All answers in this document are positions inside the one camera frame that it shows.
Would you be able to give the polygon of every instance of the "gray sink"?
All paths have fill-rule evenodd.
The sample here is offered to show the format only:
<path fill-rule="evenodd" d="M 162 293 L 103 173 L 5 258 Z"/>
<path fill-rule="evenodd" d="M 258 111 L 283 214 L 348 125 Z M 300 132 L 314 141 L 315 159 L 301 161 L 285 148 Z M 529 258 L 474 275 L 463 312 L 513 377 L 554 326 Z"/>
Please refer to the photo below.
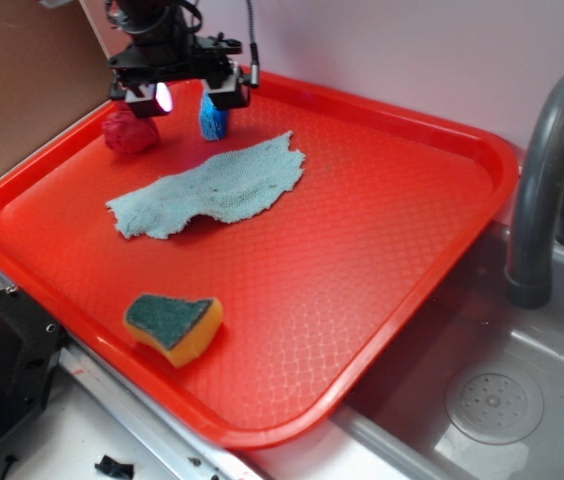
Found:
<path fill-rule="evenodd" d="M 493 224 L 346 398 L 377 451 L 433 478 L 564 479 L 564 248 L 538 310 L 508 304 L 505 263 Z"/>

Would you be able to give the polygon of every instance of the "tray rim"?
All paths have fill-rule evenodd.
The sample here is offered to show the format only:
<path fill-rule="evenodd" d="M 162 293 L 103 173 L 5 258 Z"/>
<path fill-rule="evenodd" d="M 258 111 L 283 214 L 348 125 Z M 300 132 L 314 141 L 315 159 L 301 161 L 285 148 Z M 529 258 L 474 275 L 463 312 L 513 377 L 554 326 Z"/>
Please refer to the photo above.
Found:
<path fill-rule="evenodd" d="M 167 407 L 172 414 L 179 417 L 199 434 L 226 448 L 234 449 L 262 448 L 282 443 L 297 437 L 326 418 L 337 407 L 344 394 L 355 384 L 355 381 L 351 379 L 357 380 L 364 374 L 372 361 L 408 322 L 412 313 L 486 228 L 513 192 L 519 177 L 517 158 L 511 146 L 496 135 L 474 127 L 271 73 L 263 73 L 262 87 L 255 92 L 255 95 L 275 98 L 295 105 L 309 104 L 313 107 L 312 111 L 354 123 L 361 122 L 365 126 L 369 126 L 368 122 L 372 117 L 376 122 L 373 128 L 386 131 L 387 128 L 391 127 L 390 134 L 403 138 L 412 138 L 408 135 L 408 132 L 413 131 L 414 127 L 418 129 L 426 128 L 430 133 L 427 137 L 428 145 L 471 158 L 483 166 L 492 179 L 493 191 L 489 201 L 481 206 L 473 216 L 472 221 L 464 225 L 461 233 L 447 244 L 443 253 L 431 264 L 426 275 L 415 284 L 409 294 L 383 322 L 379 330 L 346 365 L 324 393 L 301 415 L 272 428 L 247 430 L 233 426 L 211 411 L 210 408 L 201 405 L 199 401 L 196 402 L 196 405 L 183 402 L 179 405 L 181 409 L 177 409 L 177 411 Z M 343 115 L 337 108 L 337 105 L 342 104 L 349 107 L 346 115 Z M 115 106 L 112 102 L 105 103 L 103 107 L 52 140 L 0 179 L 0 213 L 21 193 L 101 135 L 101 121 L 114 109 Z M 484 158 L 474 158 L 468 155 L 468 153 L 474 152 L 487 155 L 490 158 L 490 163 L 485 163 Z M 34 298 L 38 298 L 38 301 L 51 313 L 61 309 L 59 304 L 63 302 L 59 302 L 57 299 L 64 298 L 64 294 L 52 292 L 52 289 L 48 286 L 40 286 L 35 272 L 30 271 L 26 265 L 11 258 L 2 249 L 0 249 L 0 270 L 10 278 L 17 278 L 18 284 Z M 76 316 L 82 316 L 81 311 L 77 311 L 76 308 L 74 310 L 76 310 Z M 167 399 L 172 401 L 174 387 L 179 390 L 180 397 L 191 396 L 178 385 L 166 385 L 166 382 L 156 381 L 157 379 L 153 379 L 151 389 L 147 391 L 141 382 L 142 375 L 137 373 L 138 370 L 146 373 L 144 367 L 115 349 L 104 348 L 102 350 L 97 348 L 97 335 L 84 330 L 86 329 L 69 328 L 69 331 L 74 332 L 97 355 L 127 376 L 157 402 L 165 405 Z"/>

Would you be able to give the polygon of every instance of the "white wall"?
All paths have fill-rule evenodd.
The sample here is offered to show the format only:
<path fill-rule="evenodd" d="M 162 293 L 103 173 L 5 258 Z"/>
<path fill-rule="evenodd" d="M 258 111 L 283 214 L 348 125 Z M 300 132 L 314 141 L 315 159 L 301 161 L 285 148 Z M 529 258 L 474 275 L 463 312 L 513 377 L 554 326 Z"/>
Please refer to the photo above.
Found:
<path fill-rule="evenodd" d="M 564 74 L 564 0 L 253 3 L 263 70 L 480 127 L 522 150 Z M 244 4 L 201 1 L 204 32 L 248 43 Z"/>

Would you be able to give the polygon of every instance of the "black clip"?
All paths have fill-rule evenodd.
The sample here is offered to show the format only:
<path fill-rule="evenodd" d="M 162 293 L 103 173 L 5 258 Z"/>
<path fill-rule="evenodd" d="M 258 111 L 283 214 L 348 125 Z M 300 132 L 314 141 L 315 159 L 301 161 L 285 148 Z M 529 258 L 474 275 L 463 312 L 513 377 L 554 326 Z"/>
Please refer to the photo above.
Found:
<path fill-rule="evenodd" d="M 95 464 L 95 469 L 113 478 L 133 478 L 133 465 L 118 463 L 111 457 L 104 455 L 100 463 Z"/>

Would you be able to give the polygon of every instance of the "red object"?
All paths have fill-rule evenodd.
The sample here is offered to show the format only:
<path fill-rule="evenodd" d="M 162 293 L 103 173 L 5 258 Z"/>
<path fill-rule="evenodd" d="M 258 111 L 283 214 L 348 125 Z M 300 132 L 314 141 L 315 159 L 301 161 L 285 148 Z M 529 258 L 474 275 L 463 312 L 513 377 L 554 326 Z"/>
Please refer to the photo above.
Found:
<path fill-rule="evenodd" d="M 110 113 L 102 122 L 106 146 L 118 153 L 140 153 L 160 141 L 152 118 L 137 118 L 130 110 Z"/>
<path fill-rule="evenodd" d="M 511 194 L 513 151 L 463 125 L 273 75 L 199 134 L 198 82 L 173 87 L 162 142 L 120 161 L 86 120 L 0 181 L 0 269 L 166 409 L 230 448 L 279 443 L 325 418 Z M 197 217 L 125 240 L 105 202 L 287 130 L 295 189 L 232 225 Z M 122 324 L 143 293 L 218 297 L 224 324 L 174 369 Z"/>

